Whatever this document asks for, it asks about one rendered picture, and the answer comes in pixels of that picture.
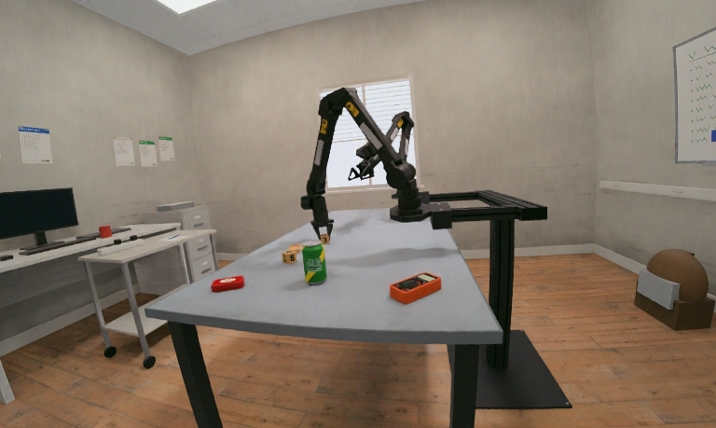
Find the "red mint tin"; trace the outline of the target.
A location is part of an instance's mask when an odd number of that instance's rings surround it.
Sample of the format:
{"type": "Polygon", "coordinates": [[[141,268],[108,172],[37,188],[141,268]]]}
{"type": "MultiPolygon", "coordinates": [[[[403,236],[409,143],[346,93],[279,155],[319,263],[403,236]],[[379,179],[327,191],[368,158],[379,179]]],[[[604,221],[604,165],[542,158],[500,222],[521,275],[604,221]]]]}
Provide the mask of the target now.
{"type": "Polygon", "coordinates": [[[223,292],[228,290],[240,289],[244,287],[244,277],[235,276],[223,279],[214,280],[212,283],[212,290],[214,293],[223,292]]]}

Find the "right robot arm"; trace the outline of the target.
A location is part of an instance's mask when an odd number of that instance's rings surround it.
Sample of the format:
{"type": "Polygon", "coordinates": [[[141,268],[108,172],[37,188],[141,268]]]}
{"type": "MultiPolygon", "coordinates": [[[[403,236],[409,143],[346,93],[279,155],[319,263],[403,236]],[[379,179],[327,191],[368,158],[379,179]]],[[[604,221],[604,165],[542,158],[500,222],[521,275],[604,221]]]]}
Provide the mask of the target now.
{"type": "MultiPolygon", "coordinates": [[[[385,135],[392,144],[401,129],[398,153],[401,155],[401,157],[404,158],[404,160],[407,161],[410,134],[415,124],[410,117],[409,111],[406,110],[395,114],[392,118],[392,122],[392,127],[389,128],[385,135]],[[408,123],[408,121],[410,121],[410,124],[405,124],[408,123]]],[[[364,144],[363,146],[360,146],[358,149],[356,150],[355,156],[363,159],[359,164],[370,162],[370,164],[373,166],[375,163],[376,165],[378,165],[381,162],[378,154],[369,142],[364,144]]]]}

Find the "orange digital multimeter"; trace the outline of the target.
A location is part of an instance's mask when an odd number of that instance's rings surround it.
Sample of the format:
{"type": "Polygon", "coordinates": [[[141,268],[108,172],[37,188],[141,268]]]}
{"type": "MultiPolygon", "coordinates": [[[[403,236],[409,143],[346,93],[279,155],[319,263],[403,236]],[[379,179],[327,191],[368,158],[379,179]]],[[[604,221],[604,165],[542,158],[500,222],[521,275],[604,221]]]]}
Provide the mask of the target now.
{"type": "Polygon", "coordinates": [[[441,289],[441,278],[423,272],[390,285],[390,297],[403,304],[411,303],[441,289]]]}

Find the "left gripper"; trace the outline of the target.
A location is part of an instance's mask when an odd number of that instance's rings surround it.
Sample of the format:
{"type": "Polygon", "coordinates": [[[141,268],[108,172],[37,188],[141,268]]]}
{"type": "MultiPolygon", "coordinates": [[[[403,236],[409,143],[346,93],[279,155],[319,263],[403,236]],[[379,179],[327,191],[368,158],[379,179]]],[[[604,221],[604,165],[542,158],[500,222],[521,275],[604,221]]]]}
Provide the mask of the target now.
{"type": "Polygon", "coordinates": [[[331,236],[331,232],[333,229],[332,223],[335,223],[334,219],[333,218],[328,219],[326,208],[324,208],[322,211],[314,210],[314,212],[315,212],[316,221],[310,221],[310,222],[311,222],[311,225],[313,225],[313,228],[315,228],[314,231],[316,231],[319,241],[321,240],[319,228],[323,228],[323,227],[326,227],[327,234],[329,235],[329,241],[330,241],[330,236],[331,236]],[[328,220],[331,220],[331,221],[328,221],[328,220]],[[328,223],[328,225],[327,225],[327,223],[328,223]],[[317,225],[317,226],[315,226],[315,225],[317,225]]]}

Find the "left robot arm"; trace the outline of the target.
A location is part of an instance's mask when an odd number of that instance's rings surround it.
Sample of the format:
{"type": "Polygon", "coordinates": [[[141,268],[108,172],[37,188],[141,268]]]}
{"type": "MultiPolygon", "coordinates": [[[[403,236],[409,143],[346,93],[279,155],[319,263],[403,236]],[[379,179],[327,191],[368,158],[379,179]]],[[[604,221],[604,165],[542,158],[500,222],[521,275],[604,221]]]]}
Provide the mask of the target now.
{"type": "Polygon", "coordinates": [[[308,195],[301,197],[301,208],[303,210],[312,210],[313,221],[316,221],[314,220],[315,213],[313,211],[322,211],[326,208],[325,197],[321,195],[326,193],[325,180],[330,151],[337,121],[339,116],[342,116],[345,108],[378,154],[383,164],[383,170],[386,173],[387,184],[394,189],[398,189],[398,215],[423,214],[419,188],[415,178],[417,173],[415,166],[410,162],[405,162],[404,158],[393,148],[379,125],[363,105],[357,92],[356,88],[343,87],[326,94],[320,100],[318,115],[321,117],[321,124],[310,178],[306,186],[308,195]],[[346,91],[349,94],[346,94],[346,91]],[[329,114],[329,112],[331,113],[329,114]],[[388,164],[385,165],[386,163],[388,164]]]}

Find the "green and yellow drink can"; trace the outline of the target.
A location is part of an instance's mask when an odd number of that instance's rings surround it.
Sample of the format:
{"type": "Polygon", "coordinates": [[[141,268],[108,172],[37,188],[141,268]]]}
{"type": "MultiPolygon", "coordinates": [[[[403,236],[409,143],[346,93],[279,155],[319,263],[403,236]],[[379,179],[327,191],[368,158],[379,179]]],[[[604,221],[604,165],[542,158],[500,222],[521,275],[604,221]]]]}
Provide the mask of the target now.
{"type": "Polygon", "coordinates": [[[303,242],[302,257],[305,280],[309,284],[320,284],[327,279],[324,246],[321,241],[303,242]]]}

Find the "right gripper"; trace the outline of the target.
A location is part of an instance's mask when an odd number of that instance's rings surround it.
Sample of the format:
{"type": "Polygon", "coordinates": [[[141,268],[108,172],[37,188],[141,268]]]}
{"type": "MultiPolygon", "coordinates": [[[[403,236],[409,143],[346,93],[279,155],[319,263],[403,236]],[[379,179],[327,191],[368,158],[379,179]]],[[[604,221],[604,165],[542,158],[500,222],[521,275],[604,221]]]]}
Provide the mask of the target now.
{"type": "Polygon", "coordinates": [[[354,167],[351,167],[348,180],[351,181],[351,180],[356,179],[356,178],[359,178],[359,177],[360,177],[361,180],[365,180],[365,179],[368,179],[368,178],[375,177],[375,175],[374,175],[375,172],[374,172],[373,169],[374,169],[376,166],[377,166],[376,163],[375,163],[373,166],[371,166],[370,163],[357,164],[357,165],[356,165],[356,168],[359,169],[359,173],[357,172],[357,170],[354,169],[354,167]],[[360,167],[360,166],[361,166],[361,167],[360,167]],[[373,167],[373,168],[372,168],[372,167],[373,167]],[[352,172],[354,173],[354,177],[353,177],[353,178],[351,178],[352,172]],[[367,176],[368,174],[369,174],[369,176],[367,176]]]}

